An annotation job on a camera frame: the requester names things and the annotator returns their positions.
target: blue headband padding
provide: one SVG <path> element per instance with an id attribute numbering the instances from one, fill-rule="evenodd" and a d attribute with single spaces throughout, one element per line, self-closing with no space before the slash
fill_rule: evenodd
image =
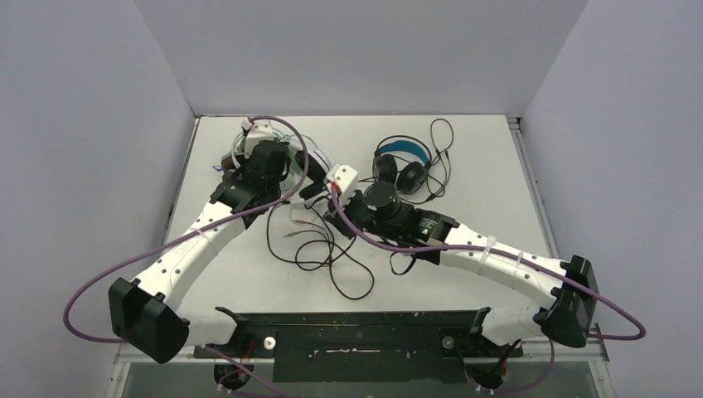
<path id="1" fill-rule="evenodd" d="M 427 158 L 427 153 L 424 152 L 424 150 L 417 144 L 413 143 L 412 141 L 406 141 L 404 139 L 399 139 L 398 141 L 394 141 L 392 143 L 388 143 L 381 148 L 379 148 L 378 153 L 379 154 L 384 154 L 388 152 L 407 152 L 415 155 L 416 158 L 418 158 L 420 161 L 422 161 L 423 166 L 427 165 L 429 163 L 429 159 Z"/>

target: screw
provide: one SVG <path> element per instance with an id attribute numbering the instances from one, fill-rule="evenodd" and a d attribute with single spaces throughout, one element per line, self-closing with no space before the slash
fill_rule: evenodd
<path id="1" fill-rule="evenodd" d="M 267 337 L 264 339 L 264 348 L 271 351 L 276 347 L 276 339 L 273 337 Z"/>
<path id="2" fill-rule="evenodd" d="M 442 339 L 442 347 L 451 350 L 454 348 L 454 337 L 447 336 Z"/>

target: gray wall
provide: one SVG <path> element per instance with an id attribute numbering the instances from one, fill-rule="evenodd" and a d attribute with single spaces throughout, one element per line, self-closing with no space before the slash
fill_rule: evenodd
<path id="1" fill-rule="evenodd" d="M 522 115 L 587 0 L 136 0 L 198 114 Z"/>
<path id="2" fill-rule="evenodd" d="M 697 0 L 591 0 L 524 119 L 560 253 L 648 327 L 608 344 L 621 397 L 703 396 L 702 37 Z"/>
<path id="3" fill-rule="evenodd" d="M 0 396 L 102 396 L 116 346 L 61 311 L 160 241 L 192 125 L 131 0 L 0 2 Z M 111 335 L 108 286 L 84 331 Z"/>

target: black headphones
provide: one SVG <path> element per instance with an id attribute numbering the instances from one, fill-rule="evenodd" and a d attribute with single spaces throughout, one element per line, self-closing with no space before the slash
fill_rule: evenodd
<path id="1" fill-rule="evenodd" d="M 397 158 L 391 152 L 410 153 L 420 160 L 420 162 L 409 162 L 398 173 Z M 373 160 L 373 177 L 376 181 L 390 182 L 395 184 L 398 192 L 409 195 L 417 192 L 425 180 L 430 166 L 432 165 L 432 154 L 422 141 L 407 135 L 391 135 L 384 138 L 376 146 Z"/>

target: cable tie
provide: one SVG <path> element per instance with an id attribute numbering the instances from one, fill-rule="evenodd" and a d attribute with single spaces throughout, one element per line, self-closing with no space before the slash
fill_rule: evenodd
<path id="1" fill-rule="evenodd" d="M 515 269 L 512 271 L 512 282 L 510 283 L 510 289 L 515 290 L 515 281 L 517 279 L 517 271 L 520 269 L 520 264 L 522 263 L 522 256 L 525 255 L 525 252 L 520 250 L 520 253 L 517 254 L 517 258 L 515 259 Z"/>
<path id="2" fill-rule="evenodd" d="M 205 240 L 207 240 L 208 243 L 212 243 L 212 238 L 210 236 L 206 235 L 206 233 L 203 230 L 201 230 L 200 228 L 190 227 L 190 228 L 188 228 L 188 230 L 197 232 L 198 235 L 200 235 L 202 238 L 205 238 Z"/>
<path id="3" fill-rule="evenodd" d="M 496 245 L 497 239 L 493 235 L 489 235 L 488 238 L 486 239 L 486 247 L 483 248 L 483 254 L 481 255 L 481 259 L 478 261 L 481 263 L 481 268 L 478 269 L 478 272 L 476 273 L 478 276 L 481 276 L 481 273 L 483 271 L 483 266 L 486 265 L 486 261 L 488 260 L 488 255 L 491 254 L 491 248 Z"/>

